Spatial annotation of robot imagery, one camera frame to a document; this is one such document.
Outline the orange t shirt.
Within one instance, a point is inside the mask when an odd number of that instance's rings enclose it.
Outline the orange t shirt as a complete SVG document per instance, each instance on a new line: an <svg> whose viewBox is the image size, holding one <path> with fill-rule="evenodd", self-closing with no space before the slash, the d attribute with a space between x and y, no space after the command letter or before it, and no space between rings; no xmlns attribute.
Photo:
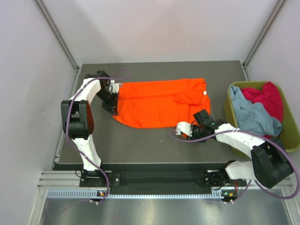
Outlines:
<svg viewBox="0 0 300 225"><path fill-rule="evenodd" d="M118 114L113 118L132 128L169 128L191 123L201 110L211 112L203 78L128 82L119 90Z"/></svg>

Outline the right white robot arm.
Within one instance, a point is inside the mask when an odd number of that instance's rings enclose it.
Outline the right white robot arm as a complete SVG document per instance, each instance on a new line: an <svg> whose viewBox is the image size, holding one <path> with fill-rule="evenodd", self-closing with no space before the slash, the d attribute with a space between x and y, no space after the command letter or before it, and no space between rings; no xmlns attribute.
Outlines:
<svg viewBox="0 0 300 225"><path fill-rule="evenodd" d="M214 120L206 110L193 115L194 121L179 122L176 131L188 141L204 142L206 139L230 145L240 151L249 161L230 161L219 173L223 185L231 185L235 180L246 179L259 182L266 188L273 188L291 175L294 170L285 156L285 150L277 139L264 140L262 137L243 132L224 120Z"/></svg>

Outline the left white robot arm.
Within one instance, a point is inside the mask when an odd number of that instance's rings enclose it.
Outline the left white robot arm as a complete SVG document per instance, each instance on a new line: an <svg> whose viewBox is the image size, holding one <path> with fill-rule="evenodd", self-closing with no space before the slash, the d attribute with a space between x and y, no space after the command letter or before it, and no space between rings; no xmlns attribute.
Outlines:
<svg viewBox="0 0 300 225"><path fill-rule="evenodd" d="M79 90L60 104L66 140L82 158L81 185L107 185L108 176L93 142L94 119L90 105L98 97L102 100L102 108L117 116L119 89L120 85L105 71L97 71L95 74L87 74Z"/></svg>

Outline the grey blue t shirt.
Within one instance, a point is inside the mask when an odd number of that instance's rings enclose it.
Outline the grey blue t shirt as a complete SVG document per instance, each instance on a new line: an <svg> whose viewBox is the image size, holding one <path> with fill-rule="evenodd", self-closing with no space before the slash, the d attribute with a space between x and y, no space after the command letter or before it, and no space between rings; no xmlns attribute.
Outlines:
<svg viewBox="0 0 300 225"><path fill-rule="evenodd" d="M270 116L262 103L251 103L234 85L229 87L229 94L239 129L261 136L277 137L281 133L281 122Z"/></svg>

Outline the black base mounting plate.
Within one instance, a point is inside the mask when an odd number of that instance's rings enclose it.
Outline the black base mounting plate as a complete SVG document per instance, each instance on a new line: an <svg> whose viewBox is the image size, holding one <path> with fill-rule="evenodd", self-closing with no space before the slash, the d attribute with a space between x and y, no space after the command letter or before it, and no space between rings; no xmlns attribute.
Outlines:
<svg viewBox="0 0 300 225"><path fill-rule="evenodd" d="M209 194L225 187L244 187L231 180L222 163L103 164L105 172L81 169L80 186L110 188L115 195Z"/></svg>

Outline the crimson red t shirt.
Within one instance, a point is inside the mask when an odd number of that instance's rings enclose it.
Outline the crimson red t shirt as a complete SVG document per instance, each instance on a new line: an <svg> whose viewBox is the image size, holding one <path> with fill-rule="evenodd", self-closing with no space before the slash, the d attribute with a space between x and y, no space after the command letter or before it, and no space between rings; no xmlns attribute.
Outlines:
<svg viewBox="0 0 300 225"><path fill-rule="evenodd" d="M261 127L257 133L268 139L277 137L283 128L284 115L283 101L277 87L272 82L267 82L261 90L243 88L241 92L247 101L260 110L255 116Z"/></svg>

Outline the olive green laundry basket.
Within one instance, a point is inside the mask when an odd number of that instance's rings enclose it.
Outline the olive green laundry basket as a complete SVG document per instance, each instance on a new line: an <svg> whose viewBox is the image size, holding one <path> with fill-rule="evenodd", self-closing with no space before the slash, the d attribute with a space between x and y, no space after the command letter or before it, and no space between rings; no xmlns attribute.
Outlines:
<svg viewBox="0 0 300 225"><path fill-rule="evenodd" d="M241 90L243 88L255 88L261 90L265 83L267 82L235 82L232 85L239 87ZM281 140L287 152L293 152L296 151L300 146L300 133L296 125L296 122L294 120L293 114L290 110L290 107L283 94L283 91L280 89L279 86L277 85L275 86L277 87L281 95L283 101L283 107L284 107L284 115L283 115L283 122L282 122L283 128L281 133L276 138ZM235 113L233 111L233 106L230 100L229 88L228 88L227 98L224 104L224 112L225 112L226 121L230 123L232 126L238 128L238 124L235 118Z"/></svg>

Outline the left aluminium corner post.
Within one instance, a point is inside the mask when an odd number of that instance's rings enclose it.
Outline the left aluminium corner post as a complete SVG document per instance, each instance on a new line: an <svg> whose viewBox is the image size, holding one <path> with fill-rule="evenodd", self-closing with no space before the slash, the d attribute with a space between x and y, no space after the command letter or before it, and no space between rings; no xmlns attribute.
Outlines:
<svg viewBox="0 0 300 225"><path fill-rule="evenodd" d="M46 5L42 0L34 0L34 3L36 4L37 8L40 10L41 14L43 15L46 23L48 24L51 32L53 33L54 37L56 38L59 46L63 50L64 54L66 55L68 61L72 65L75 71L79 70L79 66L76 63L71 51L69 50L63 36L61 35L58 27L56 26L50 12L48 11Z"/></svg>

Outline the aluminium corner post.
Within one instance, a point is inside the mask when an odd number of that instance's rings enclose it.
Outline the aluminium corner post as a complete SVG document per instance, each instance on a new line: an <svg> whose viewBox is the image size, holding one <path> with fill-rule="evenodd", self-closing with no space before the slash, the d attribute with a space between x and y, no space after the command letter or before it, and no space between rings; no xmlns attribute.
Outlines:
<svg viewBox="0 0 300 225"><path fill-rule="evenodd" d="M275 22L277 16L279 15L280 11L283 9L286 0L277 0L275 7L272 9L271 14L268 16L267 21L265 22L262 30L260 31L257 39L255 40L254 44L252 45L246 59L242 63L243 69L246 69L250 64L251 60L253 59L254 55L258 51L260 45L262 44L264 38L266 37L267 33L271 29L273 23Z"/></svg>
<svg viewBox="0 0 300 225"><path fill-rule="evenodd" d="M71 51L69 50L63 36L61 35L58 27L56 26L50 12L48 11L46 5L42 0L34 0L34 3L36 4L37 8L40 10L41 14L43 15L46 23L48 24L51 32L53 33L54 37L56 38L59 46L63 50L64 54L66 55L68 61L72 65L75 71L79 70L79 66L76 63Z"/></svg>

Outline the right aluminium corner post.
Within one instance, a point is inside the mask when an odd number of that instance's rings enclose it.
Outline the right aluminium corner post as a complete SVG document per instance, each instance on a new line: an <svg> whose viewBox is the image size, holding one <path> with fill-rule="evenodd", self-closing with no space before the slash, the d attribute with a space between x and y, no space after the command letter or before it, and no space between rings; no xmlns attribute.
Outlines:
<svg viewBox="0 0 300 225"><path fill-rule="evenodd" d="M272 9L271 14L268 16L267 21L265 22L262 30L260 31L257 39L255 40L254 44L252 45L246 59L242 63L243 69L246 69L250 64L251 60L253 59L254 55L258 51L260 45L262 44L264 38L266 37L267 33L271 29L273 23L275 22L277 16L279 15L280 11L283 9L286 0L277 0L275 7Z"/></svg>

